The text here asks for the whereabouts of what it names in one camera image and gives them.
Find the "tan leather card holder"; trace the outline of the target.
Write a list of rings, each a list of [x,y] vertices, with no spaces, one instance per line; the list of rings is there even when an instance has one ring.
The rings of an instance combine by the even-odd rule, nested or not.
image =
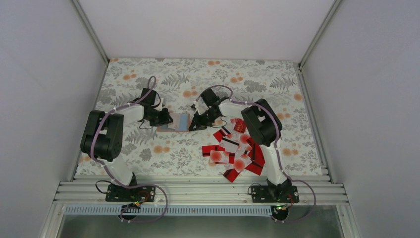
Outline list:
[[[158,132],[188,132],[191,123],[189,114],[170,114],[173,122],[159,126]]]

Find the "red card with gold print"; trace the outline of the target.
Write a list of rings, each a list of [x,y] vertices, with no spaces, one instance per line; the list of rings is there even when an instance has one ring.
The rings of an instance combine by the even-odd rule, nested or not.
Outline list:
[[[245,122],[242,119],[236,118],[231,119],[231,123],[233,125],[233,130],[239,133],[245,133],[247,127]]]

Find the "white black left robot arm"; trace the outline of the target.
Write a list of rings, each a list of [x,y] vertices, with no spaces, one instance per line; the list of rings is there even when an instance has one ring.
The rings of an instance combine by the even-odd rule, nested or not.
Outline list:
[[[107,172],[111,183],[118,187],[118,194],[126,201],[138,194],[134,173],[123,159],[122,149],[125,126],[138,121],[147,121],[150,126],[161,126],[173,122],[167,108],[157,110],[152,106],[128,103],[109,112],[89,112],[82,135],[80,149]]]

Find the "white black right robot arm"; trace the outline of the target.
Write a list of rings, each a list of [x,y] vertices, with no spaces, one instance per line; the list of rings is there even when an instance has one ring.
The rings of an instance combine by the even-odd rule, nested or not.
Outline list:
[[[253,141],[261,147],[267,164],[268,195],[271,200],[280,202],[292,187],[291,179],[284,172],[279,154],[282,124],[265,99],[255,102],[239,102],[227,97],[214,101],[204,112],[194,106],[189,131],[204,130],[221,117],[236,117],[245,122]]]

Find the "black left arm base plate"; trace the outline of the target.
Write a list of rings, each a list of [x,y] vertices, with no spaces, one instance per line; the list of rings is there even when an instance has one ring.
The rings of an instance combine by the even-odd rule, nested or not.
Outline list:
[[[110,184],[107,188],[106,202],[153,202],[155,198],[155,186],[142,186],[127,189]]]

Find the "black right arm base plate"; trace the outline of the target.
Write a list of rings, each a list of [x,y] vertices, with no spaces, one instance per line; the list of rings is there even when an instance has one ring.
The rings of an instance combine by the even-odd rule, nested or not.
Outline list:
[[[283,191],[275,191],[268,185],[252,184],[248,194],[254,203],[299,203],[299,193],[296,186]]]

